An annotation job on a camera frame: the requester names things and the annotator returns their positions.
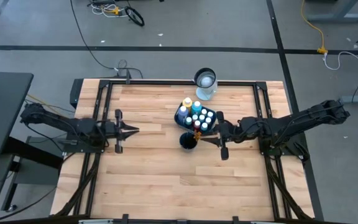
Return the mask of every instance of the black tray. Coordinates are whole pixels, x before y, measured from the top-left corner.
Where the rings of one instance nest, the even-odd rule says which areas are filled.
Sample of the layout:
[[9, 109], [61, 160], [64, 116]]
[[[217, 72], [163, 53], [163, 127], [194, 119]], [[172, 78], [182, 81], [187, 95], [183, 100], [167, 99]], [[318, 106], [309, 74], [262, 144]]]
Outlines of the black tray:
[[[173, 116], [173, 119], [175, 120], [175, 122], [176, 122], [180, 127], [184, 128], [185, 130], [187, 130], [187, 131], [189, 131], [189, 132], [191, 132], [191, 133], [194, 133], [194, 127], [193, 127], [193, 125], [191, 125], [191, 126], [189, 127], [189, 126], [187, 126], [186, 124], [180, 124], [180, 123], [178, 122], [178, 110], [179, 110], [179, 108], [180, 108], [182, 105], [183, 105], [183, 104], [180, 103], [180, 105], [179, 105], [179, 107], [178, 107], [178, 109], [177, 109], [177, 112], [176, 112], [175, 115]], [[208, 126], [208, 129], [207, 129], [206, 131], [202, 131], [201, 133], [207, 132], [207, 131], [211, 130], [211, 128], [213, 128], [213, 126], [215, 125], [215, 121], [216, 121], [216, 112], [215, 112], [215, 111], [213, 111], [213, 110], [211, 110], [211, 109], [209, 109], [209, 108], [207, 108], [207, 107], [205, 107], [205, 106], [202, 106], [202, 109], [206, 109], [207, 113], [208, 113], [208, 112], [212, 112], [212, 113], [214, 114], [214, 116], [213, 116], [213, 118], [211, 118], [211, 124]]]

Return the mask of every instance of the black cup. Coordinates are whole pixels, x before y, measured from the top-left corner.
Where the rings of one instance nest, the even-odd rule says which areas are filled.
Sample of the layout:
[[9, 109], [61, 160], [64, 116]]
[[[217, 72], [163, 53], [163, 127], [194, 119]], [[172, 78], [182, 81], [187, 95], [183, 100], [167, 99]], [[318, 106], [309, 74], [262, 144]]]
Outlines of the black cup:
[[194, 149], [197, 145], [197, 141], [194, 138], [193, 133], [185, 133], [180, 136], [179, 139], [180, 145], [187, 150]]

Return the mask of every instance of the white bottle cap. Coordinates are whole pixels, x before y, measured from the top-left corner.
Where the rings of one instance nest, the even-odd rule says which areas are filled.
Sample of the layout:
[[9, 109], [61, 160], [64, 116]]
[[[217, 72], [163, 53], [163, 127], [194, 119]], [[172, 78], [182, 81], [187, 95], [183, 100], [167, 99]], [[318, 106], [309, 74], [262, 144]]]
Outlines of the white bottle cap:
[[189, 97], [185, 98], [185, 103], [191, 103], [191, 99]]
[[187, 110], [186, 106], [181, 106], [180, 111], [185, 112]]

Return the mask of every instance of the black desk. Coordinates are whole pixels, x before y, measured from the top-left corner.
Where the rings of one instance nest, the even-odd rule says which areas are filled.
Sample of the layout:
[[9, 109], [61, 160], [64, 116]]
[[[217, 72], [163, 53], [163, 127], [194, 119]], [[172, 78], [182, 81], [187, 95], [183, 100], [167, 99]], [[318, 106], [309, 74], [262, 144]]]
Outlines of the black desk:
[[[14, 156], [30, 159], [54, 169], [60, 168], [62, 158], [9, 137], [25, 100], [33, 74], [0, 72], [0, 191], [10, 170], [17, 172], [20, 165]], [[8, 193], [7, 201], [13, 194]]]

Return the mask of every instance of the black metal frame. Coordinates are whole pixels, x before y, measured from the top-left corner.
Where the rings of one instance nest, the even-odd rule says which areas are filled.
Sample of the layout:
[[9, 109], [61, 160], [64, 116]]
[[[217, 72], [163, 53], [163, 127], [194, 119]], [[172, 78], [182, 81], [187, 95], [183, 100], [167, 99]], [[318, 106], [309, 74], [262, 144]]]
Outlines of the black metal frame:
[[[77, 88], [78, 87], [81, 88], [82, 82], [76, 82], [76, 83], [79, 84], [79, 86], [77, 86]], [[104, 108], [103, 108], [103, 120], [105, 120], [108, 118], [112, 86], [113, 85], [126, 85], [126, 84], [128, 84], [127, 80], [100, 80], [99, 81], [99, 87], [98, 87], [99, 89], [98, 89], [98, 94], [96, 96], [94, 112], [93, 112], [94, 119], [98, 118], [98, 112], [99, 112], [99, 108], [100, 108], [103, 89], [105, 87], [108, 88], [107, 93], [106, 93], [106, 101], [105, 101]], [[194, 82], [191, 80], [131, 80], [130, 84], [133, 84], [133, 85], [195, 85]], [[258, 118], [263, 117], [262, 107], [260, 105], [260, 97], [259, 97], [259, 90], [261, 90], [262, 94], [263, 94], [264, 101], [265, 101], [265, 109], [267, 112], [267, 116], [269, 118], [272, 117], [272, 110], [270, 107], [270, 101], [269, 101], [269, 95], [267, 93], [266, 82], [247, 82], [247, 81], [220, 81], [219, 82], [218, 81], [218, 86], [249, 86], [249, 87], [252, 87], [253, 91], [254, 91], [255, 110], [257, 112]], [[263, 147], [261, 140], [259, 140], [259, 145], [260, 145], [260, 147]], [[268, 166], [271, 166], [270, 156], [269, 155], [263, 155], [263, 156], [265, 157], [266, 168]], [[97, 163], [99, 162], [100, 158], [101, 158], [101, 154], [96, 153], [94, 159]], [[82, 183], [83, 179], [85, 178], [86, 171], [88, 170], [89, 159], [90, 159], [90, 154], [86, 153], [84, 162], [83, 162], [83, 167], [81, 170], [80, 183]], [[276, 161], [276, 165], [277, 165], [278, 178], [280, 179], [281, 183], [285, 187], [285, 179], [284, 179], [284, 173], [283, 173], [283, 169], [282, 169], [282, 163], [281, 163], [280, 156], [275, 156], [275, 161]], [[267, 176], [267, 178], [268, 178], [268, 187], [269, 187], [269, 192], [270, 192], [270, 198], [271, 198], [271, 202], [272, 202], [273, 216], [274, 216], [274, 219], [277, 220], [280, 218], [280, 212], [278, 209], [275, 184], [269, 176]], [[93, 196], [94, 196], [94, 190], [96, 187], [96, 179], [97, 179], [97, 172], [95, 173], [95, 175], [93, 176], [93, 178], [91, 180], [90, 187], [89, 187], [89, 194], [88, 194], [88, 198], [87, 198], [87, 202], [86, 202], [85, 215], [89, 215], [89, 216], [91, 215], [92, 201], [93, 201]], [[283, 203], [284, 203], [285, 218], [291, 219], [290, 206], [284, 197], [282, 199], [283, 199]], [[76, 202], [74, 212], [73, 212], [74, 215], [78, 215], [78, 213], [80, 211], [80, 203], [81, 203], [81, 198]], [[161, 223], [161, 222], [170, 222], [173, 220], [136, 220], [136, 221], [137, 222], [148, 222], [148, 223]], [[197, 223], [198, 222], [211, 223], [211, 221], [191, 221], [191, 220], [187, 220], [187, 221], [192, 222], [192, 223], [193, 222], [195, 222], [195, 223], [196, 222]], [[234, 223], [234, 222], [235, 223], [248, 223], [248, 222], [238, 221], [238, 217], [237, 218], [233, 217], [233, 221], [213, 221], [213, 223]]]

